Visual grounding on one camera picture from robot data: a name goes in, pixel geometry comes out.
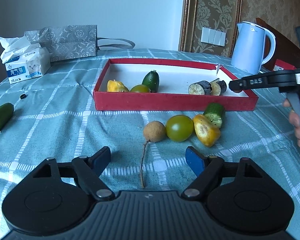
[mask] gray patterned bag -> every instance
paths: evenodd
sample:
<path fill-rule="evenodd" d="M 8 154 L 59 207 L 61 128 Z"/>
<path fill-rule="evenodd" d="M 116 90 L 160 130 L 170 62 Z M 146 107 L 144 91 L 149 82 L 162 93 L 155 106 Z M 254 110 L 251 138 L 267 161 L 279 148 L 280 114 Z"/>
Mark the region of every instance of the gray patterned bag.
<path fill-rule="evenodd" d="M 90 57 L 96 55 L 98 40 L 111 40 L 97 38 L 97 25 L 67 25 L 62 27 L 45 27 L 40 30 L 24 33 L 31 43 L 39 43 L 46 47 L 50 53 L 50 61 Z M 133 49 L 135 44 L 125 39 L 130 45 L 109 44 L 100 47 L 117 47 L 121 49 Z"/>

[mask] gold floral pattern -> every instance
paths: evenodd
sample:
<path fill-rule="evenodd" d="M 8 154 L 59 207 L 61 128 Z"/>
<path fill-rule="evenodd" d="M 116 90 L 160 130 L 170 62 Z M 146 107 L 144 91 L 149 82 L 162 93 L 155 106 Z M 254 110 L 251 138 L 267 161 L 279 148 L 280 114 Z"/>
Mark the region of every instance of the gold floral pattern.
<path fill-rule="evenodd" d="M 242 0 L 241 21 L 257 17 L 299 46 L 294 28 L 300 26 L 300 0 Z"/>
<path fill-rule="evenodd" d="M 236 24 L 236 3 L 237 0 L 198 0 L 191 52 L 229 56 Z M 225 32 L 225 46 L 201 42 L 203 27 Z"/>

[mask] teal plaid tablecloth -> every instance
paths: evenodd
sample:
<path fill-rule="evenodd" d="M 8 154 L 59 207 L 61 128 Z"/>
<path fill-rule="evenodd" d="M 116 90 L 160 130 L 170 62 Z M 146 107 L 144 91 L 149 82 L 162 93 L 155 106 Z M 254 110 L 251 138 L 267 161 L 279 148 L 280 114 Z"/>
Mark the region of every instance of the teal plaid tablecloth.
<path fill-rule="evenodd" d="M 95 110 L 91 91 L 109 58 L 150 57 L 221 63 L 236 76 L 244 72 L 230 67 L 230 60 L 209 54 L 155 49 L 101 50 L 96 57 L 56 62 L 43 77 L 10 85 L 0 83 L 0 105 L 15 106 L 13 119 L 0 133 L 0 238 L 9 230 L 2 216 L 4 197 L 44 158 L 69 162 L 79 155 L 91 156 L 109 146 L 112 162 L 101 179 L 115 192 L 140 189 L 139 164 L 143 127 L 150 121 L 162 123 L 173 115 L 194 117 L 197 112 L 151 112 Z M 252 158 L 293 198 L 295 213 L 288 231 L 300 240 L 300 149 L 289 109 L 277 89 L 255 91 L 259 96 L 253 112 L 227 112 L 218 143 L 204 147 L 193 135 L 182 143 L 164 140 L 150 144 L 145 158 L 148 190 L 178 190 L 195 175 L 185 162 L 185 150 L 194 146 L 205 155 L 218 155 L 238 162 Z M 20 100 L 21 94 L 27 98 Z M 64 180 L 74 184 L 73 180 Z"/>

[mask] red package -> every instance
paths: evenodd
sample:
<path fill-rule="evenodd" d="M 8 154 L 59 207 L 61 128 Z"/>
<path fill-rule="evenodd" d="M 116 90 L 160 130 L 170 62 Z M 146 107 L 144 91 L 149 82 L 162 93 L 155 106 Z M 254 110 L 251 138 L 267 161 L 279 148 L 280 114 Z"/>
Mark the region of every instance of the red package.
<path fill-rule="evenodd" d="M 277 59 L 275 61 L 275 64 L 274 64 L 274 68 L 272 71 L 277 71 L 277 70 L 294 70 L 296 69 L 295 66 L 289 64 L 289 63 L 286 63 L 282 60 L 279 60 Z"/>

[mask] kettle spout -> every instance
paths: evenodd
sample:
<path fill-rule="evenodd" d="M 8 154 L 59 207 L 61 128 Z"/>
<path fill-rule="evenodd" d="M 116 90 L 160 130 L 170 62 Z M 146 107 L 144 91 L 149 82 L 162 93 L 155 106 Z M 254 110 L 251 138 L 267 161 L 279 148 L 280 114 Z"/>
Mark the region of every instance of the kettle spout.
<path fill-rule="evenodd" d="M 243 23 L 237 23 L 237 27 L 238 27 L 239 32 L 241 30 L 242 25 L 243 25 Z"/>

